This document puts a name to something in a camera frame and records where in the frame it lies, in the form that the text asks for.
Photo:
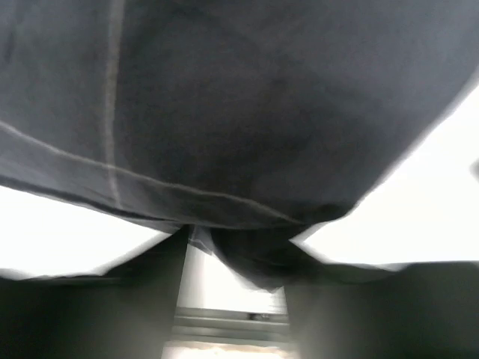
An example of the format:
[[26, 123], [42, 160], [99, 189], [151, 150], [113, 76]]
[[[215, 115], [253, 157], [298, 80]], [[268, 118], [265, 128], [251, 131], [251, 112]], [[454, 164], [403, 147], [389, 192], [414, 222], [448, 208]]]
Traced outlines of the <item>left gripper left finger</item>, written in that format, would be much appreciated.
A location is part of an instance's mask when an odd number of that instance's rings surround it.
[[2, 277], [1, 357], [160, 358], [188, 237], [184, 227], [102, 276]]

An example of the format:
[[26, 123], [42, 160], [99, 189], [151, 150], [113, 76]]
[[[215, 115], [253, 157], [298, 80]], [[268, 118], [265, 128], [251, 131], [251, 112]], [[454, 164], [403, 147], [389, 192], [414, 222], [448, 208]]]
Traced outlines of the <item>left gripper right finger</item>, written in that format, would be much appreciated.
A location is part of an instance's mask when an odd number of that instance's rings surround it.
[[284, 291], [301, 358], [476, 358], [478, 265], [324, 263], [293, 243]]

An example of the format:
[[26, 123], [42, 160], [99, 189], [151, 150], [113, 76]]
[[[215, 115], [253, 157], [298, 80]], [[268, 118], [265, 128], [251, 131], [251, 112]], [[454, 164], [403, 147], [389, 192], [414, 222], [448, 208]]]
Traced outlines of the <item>dark grey checked pillowcase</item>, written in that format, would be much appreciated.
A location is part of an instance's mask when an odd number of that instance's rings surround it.
[[1, 183], [273, 290], [477, 68], [476, 1], [3, 1]]

